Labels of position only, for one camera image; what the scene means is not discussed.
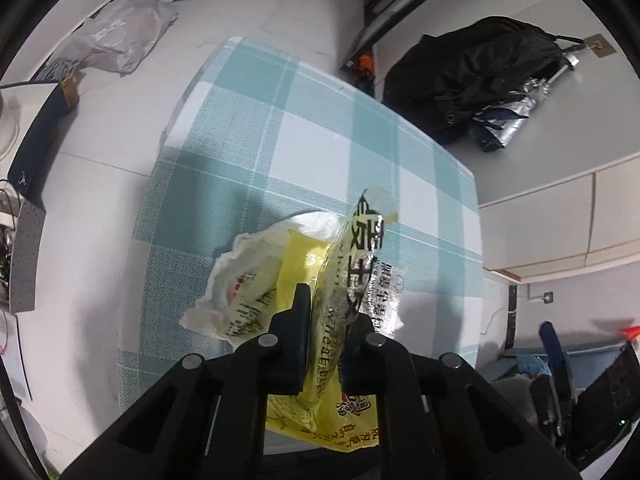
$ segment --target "wall switch plate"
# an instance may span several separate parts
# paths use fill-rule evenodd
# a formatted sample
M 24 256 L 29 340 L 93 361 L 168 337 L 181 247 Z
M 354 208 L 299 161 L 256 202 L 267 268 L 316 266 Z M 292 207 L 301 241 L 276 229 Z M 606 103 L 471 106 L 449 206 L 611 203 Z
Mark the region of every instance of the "wall switch plate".
M 605 57 L 609 54 L 615 54 L 616 49 L 613 48 L 609 41 L 605 40 L 602 34 L 595 34 L 584 39 L 587 46 L 593 50 L 598 57 Z

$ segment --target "red object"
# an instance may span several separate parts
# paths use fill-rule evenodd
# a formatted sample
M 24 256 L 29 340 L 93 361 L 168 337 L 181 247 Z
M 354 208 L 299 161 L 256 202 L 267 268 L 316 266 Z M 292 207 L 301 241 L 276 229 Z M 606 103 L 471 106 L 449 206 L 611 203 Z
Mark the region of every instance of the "red object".
M 627 328 L 621 328 L 620 332 L 623 332 L 629 341 L 640 336 L 640 326 L 629 326 Z

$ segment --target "cabinet door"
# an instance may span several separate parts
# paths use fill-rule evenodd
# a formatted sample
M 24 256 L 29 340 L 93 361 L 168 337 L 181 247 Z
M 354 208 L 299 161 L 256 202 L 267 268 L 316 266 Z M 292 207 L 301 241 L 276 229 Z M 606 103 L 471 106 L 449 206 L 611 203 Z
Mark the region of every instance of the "cabinet door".
M 589 251 L 606 252 L 609 248 L 629 245 L 628 251 L 620 247 L 615 253 L 631 254 L 638 248 L 630 242 L 639 238 L 640 158 L 635 158 L 596 173 L 593 233 Z
M 481 207 L 484 266 L 511 269 L 584 255 L 592 189 L 593 177 L 588 175 Z

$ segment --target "white wall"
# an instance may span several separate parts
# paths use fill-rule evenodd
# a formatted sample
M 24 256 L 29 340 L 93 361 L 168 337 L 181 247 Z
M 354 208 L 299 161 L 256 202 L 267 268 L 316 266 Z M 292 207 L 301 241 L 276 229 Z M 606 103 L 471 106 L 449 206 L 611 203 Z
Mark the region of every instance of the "white wall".
M 531 283 L 532 296 L 553 292 L 551 304 L 526 303 L 526 290 L 526 285 L 518 288 L 516 347 L 539 341 L 538 327 L 546 320 L 554 324 L 564 344 L 612 339 L 620 336 L 619 328 L 640 324 L 640 262 Z
M 439 36 L 493 14 L 566 36 L 602 33 L 618 53 L 602 59 L 581 53 L 577 71 L 557 82 L 506 149 L 482 153 L 470 140 L 449 148 L 476 176 L 480 204 L 519 196 L 640 152 L 640 80 L 581 0 L 428 0 L 376 45 L 378 83 L 422 34 Z
M 29 80 L 59 41 L 110 0 L 60 0 L 33 29 L 0 83 Z

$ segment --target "table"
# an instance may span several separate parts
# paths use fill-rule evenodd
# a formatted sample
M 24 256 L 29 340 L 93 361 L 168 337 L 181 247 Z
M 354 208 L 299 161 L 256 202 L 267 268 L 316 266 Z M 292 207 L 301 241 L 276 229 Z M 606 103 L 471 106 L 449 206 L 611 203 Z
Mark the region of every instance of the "table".
M 349 84 L 242 38 L 210 56 L 177 105 L 131 239 L 118 335 L 120 408 L 179 358 L 228 343 L 181 328 L 237 234 L 295 214 L 347 214 L 369 186 L 400 222 L 381 258 L 407 269 L 396 339 L 472 365 L 482 311 L 474 179 L 428 136 Z M 267 448 L 292 441 L 268 432 Z

